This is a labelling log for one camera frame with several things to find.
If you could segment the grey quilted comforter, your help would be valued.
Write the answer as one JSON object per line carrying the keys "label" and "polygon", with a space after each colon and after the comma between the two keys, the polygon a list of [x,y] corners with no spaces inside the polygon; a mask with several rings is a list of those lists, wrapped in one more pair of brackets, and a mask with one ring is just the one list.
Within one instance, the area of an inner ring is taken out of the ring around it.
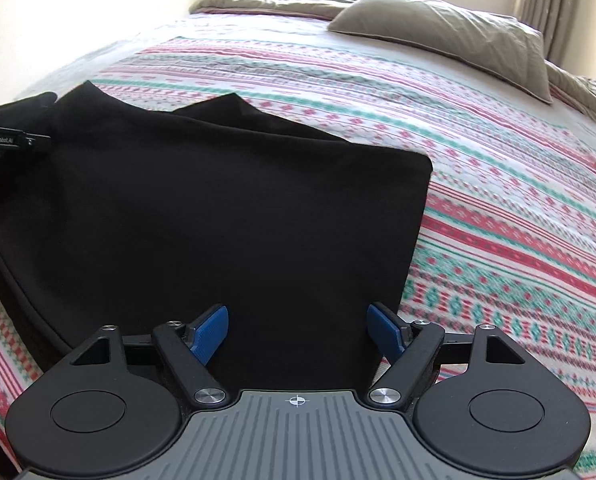
{"label": "grey quilted comforter", "polygon": [[596,78],[573,75],[551,62],[546,68],[552,96],[596,123]]}

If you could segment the beige pillow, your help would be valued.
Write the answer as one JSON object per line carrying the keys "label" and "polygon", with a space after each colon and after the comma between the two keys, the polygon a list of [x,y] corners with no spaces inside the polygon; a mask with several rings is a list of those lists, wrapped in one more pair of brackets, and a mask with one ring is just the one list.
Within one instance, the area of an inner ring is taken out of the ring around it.
{"label": "beige pillow", "polygon": [[552,102],[543,37],[511,16],[443,0],[355,0],[328,29],[429,50]]}

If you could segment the black pants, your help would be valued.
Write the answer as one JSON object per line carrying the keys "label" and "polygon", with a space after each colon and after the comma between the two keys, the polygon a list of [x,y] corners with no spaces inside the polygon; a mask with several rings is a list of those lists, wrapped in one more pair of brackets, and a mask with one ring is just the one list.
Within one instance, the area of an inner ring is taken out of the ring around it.
{"label": "black pants", "polygon": [[399,307],[427,156],[235,94],[155,112],[87,83],[48,114],[48,150],[0,155],[0,301],[40,367],[100,326],[147,334],[224,304],[226,388],[368,386],[366,311]]}

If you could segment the beige folded blanket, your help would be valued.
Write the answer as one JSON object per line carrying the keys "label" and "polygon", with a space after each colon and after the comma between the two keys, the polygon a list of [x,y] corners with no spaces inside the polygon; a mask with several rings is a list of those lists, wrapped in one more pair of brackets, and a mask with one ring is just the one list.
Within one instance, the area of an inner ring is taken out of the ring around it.
{"label": "beige folded blanket", "polygon": [[189,8],[196,13],[277,14],[332,21],[355,0],[196,0]]}

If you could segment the patterned red green bedsheet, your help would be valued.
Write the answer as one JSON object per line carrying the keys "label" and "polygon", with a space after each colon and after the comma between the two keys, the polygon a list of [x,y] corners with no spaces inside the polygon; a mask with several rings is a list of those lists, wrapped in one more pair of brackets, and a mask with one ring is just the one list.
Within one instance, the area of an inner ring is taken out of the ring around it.
{"label": "patterned red green bedsheet", "polygon": [[[33,84],[81,84],[171,112],[226,94],[350,143],[432,164],[397,308],[449,330],[490,322],[586,402],[578,473],[596,479],[596,125],[462,63],[331,32],[318,18],[200,13]],[[13,400],[43,370],[0,301],[0,470]]]}

